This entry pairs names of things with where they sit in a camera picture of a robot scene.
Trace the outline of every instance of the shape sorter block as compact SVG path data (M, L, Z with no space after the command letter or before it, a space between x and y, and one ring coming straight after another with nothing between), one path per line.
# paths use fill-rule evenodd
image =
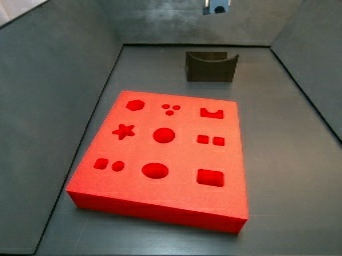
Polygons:
M67 192L81 208L240 233L249 206L237 103L122 92Z

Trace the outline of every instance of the rectangular hole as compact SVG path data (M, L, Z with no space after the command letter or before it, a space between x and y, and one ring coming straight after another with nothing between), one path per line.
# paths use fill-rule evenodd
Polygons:
M197 181L202 185L224 187L225 186L225 174L221 171L200 169Z

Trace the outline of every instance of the gray wall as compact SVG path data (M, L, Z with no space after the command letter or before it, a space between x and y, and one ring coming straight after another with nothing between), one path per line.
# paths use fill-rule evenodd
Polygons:
M126 43L270 46L302 0L233 0L226 14L202 14L205 0L110 1Z
M0 30L0 253L34 253L122 43L97 1Z
M341 14L341 0L306 0L272 49L342 140Z

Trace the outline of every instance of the star-shaped hole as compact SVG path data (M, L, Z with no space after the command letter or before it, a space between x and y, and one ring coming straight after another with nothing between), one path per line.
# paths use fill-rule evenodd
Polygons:
M126 126L125 124L119 124L119 129L113 131L113 134L118 134L119 140L123 140L126 138L126 136L135 135L133 129L134 129L134 125Z

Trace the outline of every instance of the square hole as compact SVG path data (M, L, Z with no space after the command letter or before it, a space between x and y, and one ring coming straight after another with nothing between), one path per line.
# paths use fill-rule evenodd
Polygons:
M217 146L225 146L225 138L214 137L213 138L213 144L217 145Z
M209 136L208 135L198 135L198 143L209 144Z

